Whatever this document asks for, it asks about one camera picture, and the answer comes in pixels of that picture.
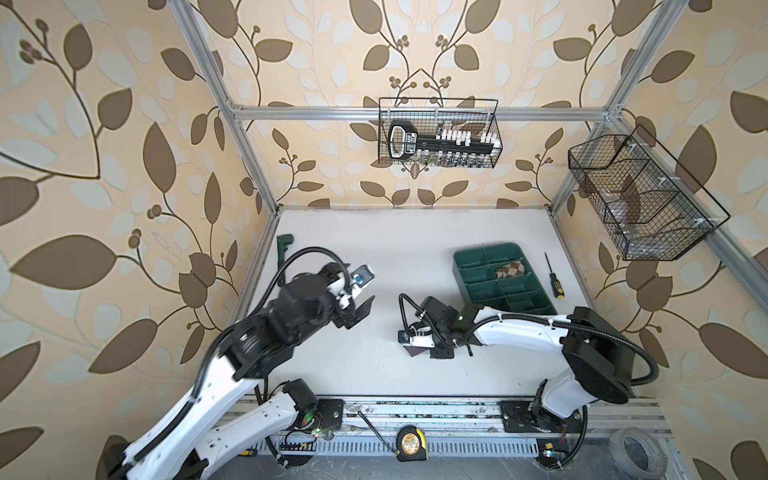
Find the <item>beige argyle sock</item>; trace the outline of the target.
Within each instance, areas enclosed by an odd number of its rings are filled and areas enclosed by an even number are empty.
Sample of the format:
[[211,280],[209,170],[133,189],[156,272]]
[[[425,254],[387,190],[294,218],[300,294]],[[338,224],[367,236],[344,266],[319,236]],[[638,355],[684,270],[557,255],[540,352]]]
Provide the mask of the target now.
[[521,261],[510,261],[494,268],[496,279],[517,278],[525,275],[526,273],[526,267]]

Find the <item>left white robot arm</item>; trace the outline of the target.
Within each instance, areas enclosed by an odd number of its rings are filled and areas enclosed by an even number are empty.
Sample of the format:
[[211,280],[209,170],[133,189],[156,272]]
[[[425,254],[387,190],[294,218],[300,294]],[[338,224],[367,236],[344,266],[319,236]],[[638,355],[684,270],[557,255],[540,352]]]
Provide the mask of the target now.
[[328,324],[351,329],[372,302],[356,298],[374,280],[331,250],[311,246],[287,258],[254,310],[211,343],[191,389],[147,433],[109,447],[109,479],[208,479],[259,441],[307,423],[317,397],[302,379],[287,382],[250,412],[222,423],[295,349]]

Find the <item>purple sock yellow cuff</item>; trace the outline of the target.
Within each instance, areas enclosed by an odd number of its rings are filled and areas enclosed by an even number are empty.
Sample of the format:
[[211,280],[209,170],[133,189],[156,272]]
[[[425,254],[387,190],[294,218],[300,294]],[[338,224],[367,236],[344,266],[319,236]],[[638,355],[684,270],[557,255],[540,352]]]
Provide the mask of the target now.
[[430,351],[429,347],[423,347],[423,346],[414,346],[411,344],[403,344],[404,349],[406,352],[411,356],[415,357],[417,355],[420,355],[422,353],[426,353]]

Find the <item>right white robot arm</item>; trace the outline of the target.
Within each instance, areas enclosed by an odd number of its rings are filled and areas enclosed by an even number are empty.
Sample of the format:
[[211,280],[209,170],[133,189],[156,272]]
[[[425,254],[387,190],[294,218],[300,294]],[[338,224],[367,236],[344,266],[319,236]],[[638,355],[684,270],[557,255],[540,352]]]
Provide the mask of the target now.
[[399,295],[398,307],[413,307],[417,319],[404,322],[398,332],[399,343],[412,355],[427,351],[433,359],[449,360],[459,348],[507,346],[564,361],[562,372],[543,379],[532,399],[501,402],[508,433],[562,433],[573,423],[586,425],[590,404],[625,404],[633,387],[659,376],[650,353],[587,307],[570,315],[508,312],[478,304],[458,311],[432,296],[416,303],[405,293]]

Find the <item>green plastic organizer tray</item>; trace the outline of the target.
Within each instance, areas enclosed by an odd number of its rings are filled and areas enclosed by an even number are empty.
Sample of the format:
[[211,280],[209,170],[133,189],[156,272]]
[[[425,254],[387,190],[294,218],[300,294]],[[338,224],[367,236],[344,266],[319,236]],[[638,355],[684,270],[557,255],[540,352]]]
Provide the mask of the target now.
[[[517,278],[496,279],[494,268],[510,261],[523,262],[527,273]],[[533,315],[557,314],[547,289],[516,243],[458,250],[453,253],[453,271],[466,304]]]

